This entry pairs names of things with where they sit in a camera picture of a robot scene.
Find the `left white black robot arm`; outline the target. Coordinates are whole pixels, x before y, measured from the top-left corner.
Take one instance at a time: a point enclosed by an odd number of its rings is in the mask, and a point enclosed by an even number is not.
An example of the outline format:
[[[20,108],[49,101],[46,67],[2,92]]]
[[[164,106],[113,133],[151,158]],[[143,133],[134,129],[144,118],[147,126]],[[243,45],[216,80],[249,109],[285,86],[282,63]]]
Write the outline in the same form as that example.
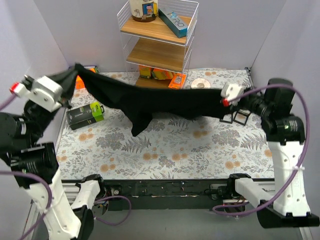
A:
[[[21,115],[0,114],[0,157],[10,167],[18,186],[35,203],[51,240],[87,240],[94,228],[95,200],[106,196],[99,174],[84,177],[78,194],[69,203],[52,142],[39,143],[61,108],[69,108],[77,71],[32,78],[14,83],[13,98],[26,98]]]

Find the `white wire wooden shelf rack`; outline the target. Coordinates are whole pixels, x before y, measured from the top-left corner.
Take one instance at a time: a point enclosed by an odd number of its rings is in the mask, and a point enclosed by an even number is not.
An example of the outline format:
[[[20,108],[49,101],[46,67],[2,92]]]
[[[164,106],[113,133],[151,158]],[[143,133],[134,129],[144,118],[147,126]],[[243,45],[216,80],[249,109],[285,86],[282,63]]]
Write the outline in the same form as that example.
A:
[[[168,7],[186,24],[187,35],[176,35],[160,19],[159,8]],[[139,65],[185,74],[186,83],[190,69],[190,57],[198,21],[199,3],[192,0],[158,0],[158,16],[151,22],[135,21],[129,0],[117,13],[126,72],[139,87],[167,89],[172,79],[157,80],[140,77]]]

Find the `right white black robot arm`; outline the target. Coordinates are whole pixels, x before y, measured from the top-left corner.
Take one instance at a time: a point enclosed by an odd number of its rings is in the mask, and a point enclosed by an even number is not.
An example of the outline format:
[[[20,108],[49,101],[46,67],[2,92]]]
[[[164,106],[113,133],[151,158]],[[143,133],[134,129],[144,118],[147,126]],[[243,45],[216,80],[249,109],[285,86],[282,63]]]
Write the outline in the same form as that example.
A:
[[[272,78],[263,88],[251,90],[226,83],[221,91],[225,107],[240,107],[260,117],[272,153],[275,195],[245,174],[230,175],[226,186],[230,198],[242,196],[254,207],[238,215],[256,213],[265,229],[320,225],[320,218],[311,212],[307,201],[302,166],[309,144],[309,113],[304,110],[305,120],[291,113],[294,96],[302,97],[292,82],[281,78]]]

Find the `black floral print t-shirt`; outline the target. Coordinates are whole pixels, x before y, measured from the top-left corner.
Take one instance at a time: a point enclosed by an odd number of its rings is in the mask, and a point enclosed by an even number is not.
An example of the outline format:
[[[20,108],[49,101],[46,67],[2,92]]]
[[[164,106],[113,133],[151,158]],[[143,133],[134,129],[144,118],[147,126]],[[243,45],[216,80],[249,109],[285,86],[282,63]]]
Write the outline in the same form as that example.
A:
[[[233,112],[231,107],[223,106],[220,89],[146,88],[94,73],[79,63],[72,70],[96,100],[124,113],[132,123],[134,137],[148,127],[153,114],[169,113],[193,120],[198,117],[222,119]]]

